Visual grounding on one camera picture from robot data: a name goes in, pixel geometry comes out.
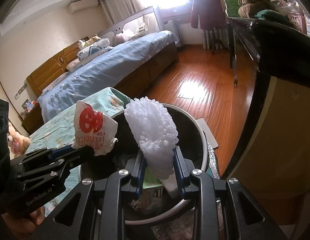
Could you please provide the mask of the person's left hand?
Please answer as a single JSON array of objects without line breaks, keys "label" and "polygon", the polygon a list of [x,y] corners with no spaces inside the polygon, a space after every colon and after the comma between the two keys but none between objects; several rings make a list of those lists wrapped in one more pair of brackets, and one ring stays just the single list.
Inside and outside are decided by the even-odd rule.
[{"label": "person's left hand", "polygon": [[32,212],[26,218],[17,218],[9,213],[5,213],[2,214],[2,219],[16,239],[28,239],[45,220],[45,206]]}]

